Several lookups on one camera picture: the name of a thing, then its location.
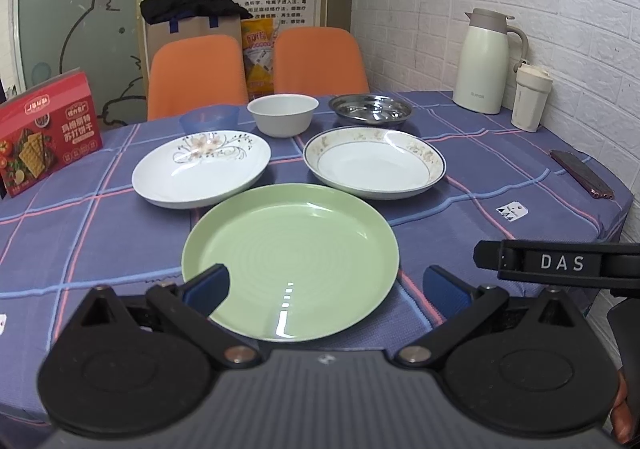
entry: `bowl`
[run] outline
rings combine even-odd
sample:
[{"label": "bowl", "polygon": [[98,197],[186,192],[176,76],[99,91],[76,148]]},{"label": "bowl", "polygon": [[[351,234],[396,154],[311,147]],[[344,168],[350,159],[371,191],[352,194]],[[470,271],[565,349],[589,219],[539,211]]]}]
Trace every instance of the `bowl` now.
[{"label": "bowl", "polygon": [[207,106],[182,115],[180,125],[186,134],[237,129],[239,115],[239,106]]},{"label": "bowl", "polygon": [[261,96],[249,102],[258,129],[273,138],[290,138],[306,131],[318,101],[312,96],[278,94]]},{"label": "bowl", "polygon": [[373,125],[400,129],[411,116],[408,102],[382,95],[341,95],[329,101],[329,107],[346,125]]},{"label": "bowl", "polygon": [[408,133],[379,127],[336,127],[317,134],[303,151],[321,182],[371,200],[400,200],[442,180],[441,153]]}]

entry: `green plate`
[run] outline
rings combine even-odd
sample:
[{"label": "green plate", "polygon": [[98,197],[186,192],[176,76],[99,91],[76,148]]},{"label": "green plate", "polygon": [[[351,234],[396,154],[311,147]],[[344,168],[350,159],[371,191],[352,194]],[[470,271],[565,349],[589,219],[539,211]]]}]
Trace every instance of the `green plate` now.
[{"label": "green plate", "polygon": [[373,207],[310,184],[233,196],[205,214],[182,251],[185,281],[215,263],[229,270],[216,323],[276,342],[319,339],[364,319],[391,290],[398,262],[396,237]]}]

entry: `label sticker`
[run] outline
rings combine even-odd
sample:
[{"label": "label sticker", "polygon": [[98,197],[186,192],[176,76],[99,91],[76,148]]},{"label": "label sticker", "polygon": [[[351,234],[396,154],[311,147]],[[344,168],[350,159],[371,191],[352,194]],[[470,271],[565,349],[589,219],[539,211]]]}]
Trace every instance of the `label sticker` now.
[{"label": "label sticker", "polygon": [[507,218],[509,222],[514,222],[515,220],[519,220],[523,216],[529,214],[529,210],[527,207],[522,205],[520,202],[511,202],[504,207],[498,207],[498,212],[502,215],[503,218]]},{"label": "label sticker", "polygon": [[41,109],[44,109],[46,106],[49,106],[50,102],[51,100],[49,98],[49,95],[39,96],[38,98],[34,98],[33,100],[31,100],[30,102],[27,102],[27,104],[24,105],[24,112],[26,114],[38,112]]}]

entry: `printed food image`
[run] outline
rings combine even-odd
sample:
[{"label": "printed food image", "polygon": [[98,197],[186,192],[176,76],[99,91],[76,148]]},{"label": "printed food image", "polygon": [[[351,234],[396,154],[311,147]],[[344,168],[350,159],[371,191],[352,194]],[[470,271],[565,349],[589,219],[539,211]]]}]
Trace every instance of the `printed food image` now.
[{"label": "printed food image", "polygon": [[42,133],[30,134],[18,155],[23,164],[37,178],[44,171],[44,140]]},{"label": "printed food image", "polygon": [[14,182],[16,185],[20,185],[24,182],[24,171],[22,169],[18,169],[14,174]]},{"label": "printed food image", "polygon": [[39,116],[38,118],[36,118],[36,120],[33,121],[33,123],[40,129],[46,128],[49,125],[49,122],[50,122],[49,113]]},{"label": "printed food image", "polygon": [[11,156],[14,146],[8,140],[0,140],[0,154]]},{"label": "printed food image", "polygon": [[4,160],[7,173],[15,186],[30,179],[37,179],[55,164],[56,156],[48,147],[50,141],[50,136],[41,132],[34,133],[27,128],[20,132],[20,137],[15,142],[15,150],[13,151],[11,142],[8,140],[0,141],[0,152],[3,146],[6,146],[5,150],[14,153],[12,159],[4,158]]}]

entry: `hand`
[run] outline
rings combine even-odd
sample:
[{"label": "hand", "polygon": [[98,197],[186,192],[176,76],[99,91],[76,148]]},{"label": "hand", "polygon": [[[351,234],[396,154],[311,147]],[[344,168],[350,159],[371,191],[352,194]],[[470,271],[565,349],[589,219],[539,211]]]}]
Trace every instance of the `hand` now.
[{"label": "hand", "polygon": [[631,440],[634,422],[631,416],[631,410],[626,404],[625,377],[623,377],[620,371],[618,374],[620,376],[620,387],[618,388],[616,402],[614,402],[613,409],[611,410],[611,424],[613,426],[613,436],[619,443],[625,444]]}]

